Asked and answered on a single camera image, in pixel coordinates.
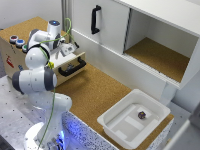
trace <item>cabinet handle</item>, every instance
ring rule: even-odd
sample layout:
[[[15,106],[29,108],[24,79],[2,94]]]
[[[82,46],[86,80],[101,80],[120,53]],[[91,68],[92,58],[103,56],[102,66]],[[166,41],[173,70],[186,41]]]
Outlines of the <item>cabinet handle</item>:
[[[96,12],[101,10],[101,7],[96,5],[96,8],[92,10],[92,24],[91,24],[91,30],[92,34],[98,33],[100,30],[96,28]]]
[[[85,67],[86,65],[86,62],[84,60],[81,59],[81,57],[78,57],[78,62],[80,63],[78,66],[68,70],[68,71],[63,71],[62,68],[58,68],[58,72],[64,76],[64,77],[67,77],[67,76],[70,76],[71,74],[73,74],[74,72],[78,71],[79,69]]]

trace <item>brown cork surface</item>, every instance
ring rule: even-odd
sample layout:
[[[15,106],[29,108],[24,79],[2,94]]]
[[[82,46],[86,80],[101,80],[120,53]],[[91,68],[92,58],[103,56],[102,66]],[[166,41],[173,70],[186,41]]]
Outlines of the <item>brown cork surface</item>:
[[[47,22],[36,17],[0,31],[0,36],[9,42],[9,37],[16,34],[27,41],[31,30],[46,31],[46,27]],[[84,71],[58,86],[56,92],[70,96],[73,102],[70,111],[119,149],[123,149],[104,133],[97,118],[131,92],[131,89],[87,64]],[[173,116],[169,115],[138,147],[138,150],[146,149],[172,119]]]
[[[178,82],[181,82],[190,60],[149,38],[143,39],[125,53]]]

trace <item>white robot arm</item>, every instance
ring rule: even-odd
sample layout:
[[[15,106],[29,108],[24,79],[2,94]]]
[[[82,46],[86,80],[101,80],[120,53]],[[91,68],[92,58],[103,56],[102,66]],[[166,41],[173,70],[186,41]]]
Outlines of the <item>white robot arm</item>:
[[[46,122],[33,140],[39,141],[42,144],[41,147],[48,150],[51,149],[49,145],[54,147],[57,135],[63,130],[62,113],[68,111],[72,106],[70,97],[56,93],[54,99],[54,93],[50,92],[57,84],[55,73],[47,66],[51,54],[61,52],[63,56],[66,56],[77,48],[73,44],[65,44],[65,38],[61,38],[60,33],[61,27],[57,21],[49,21],[47,32],[32,30],[29,35],[25,58],[29,70],[18,71],[12,77],[13,87],[17,91],[27,94],[34,107],[46,110]],[[54,107],[54,111],[50,116],[52,107]],[[25,149],[31,146],[37,147],[38,144],[37,142],[35,142],[35,145],[26,143]]]

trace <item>green cable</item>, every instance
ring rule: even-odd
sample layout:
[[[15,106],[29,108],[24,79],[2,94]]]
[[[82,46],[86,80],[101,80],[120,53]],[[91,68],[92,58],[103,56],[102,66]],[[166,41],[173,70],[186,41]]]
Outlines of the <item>green cable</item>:
[[[66,18],[66,19],[70,22],[70,26],[69,26],[69,29],[67,30],[67,33],[66,33],[65,35],[63,35],[61,38],[65,37],[65,36],[68,34],[68,35],[72,38],[72,40],[74,41],[74,38],[72,37],[72,35],[69,34],[69,31],[71,30],[71,20],[70,20],[69,18]],[[61,38],[58,38],[58,39],[55,39],[55,40],[49,40],[49,41],[42,41],[42,42],[40,42],[40,44],[46,43],[46,42],[58,41],[58,40],[60,40]],[[48,58],[47,54],[44,52],[44,50],[43,50],[41,47],[40,47],[40,50],[42,51],[42,53],[44,54],[44,56],[46,57],[46,59],[49,61],[49,58]],[[40,146],[41,146],[41,144],[42,144],[42,142],[43,142],[43,140],[44,140],[44,137],[45,137],[45,135],[46,135],[47,129],[48,129],[48,127],[49,127],[49,123],[50,123],[51,118],[52,118],[52,115],[53,115],[54,102],[55,102],[55,91],[56,91],[56,90],[55,90],[55,88],[54,88],[53,106],[52,106],[52,109],[51,109],[51,115],[50,115],[49,121],[48,121],[48,123],[47,123],[47,127],[46,127],[46,129],[45,129],[44,135],[42,136],[42,140],[40,141],[40,144],[39,144],[39,146],[38,146],[38,150],[39,150],[39,148],[40,148]]]

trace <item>white plastic tub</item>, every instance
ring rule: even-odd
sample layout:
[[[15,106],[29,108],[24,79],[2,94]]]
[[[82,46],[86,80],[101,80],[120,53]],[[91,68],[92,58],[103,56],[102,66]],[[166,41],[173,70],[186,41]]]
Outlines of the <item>white plastic tub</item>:
[[[146,117],[140,119],[139,112]],[[170,109],[135,89],[98,118],[105,133],[126,149],[137,148],[169,115]]]

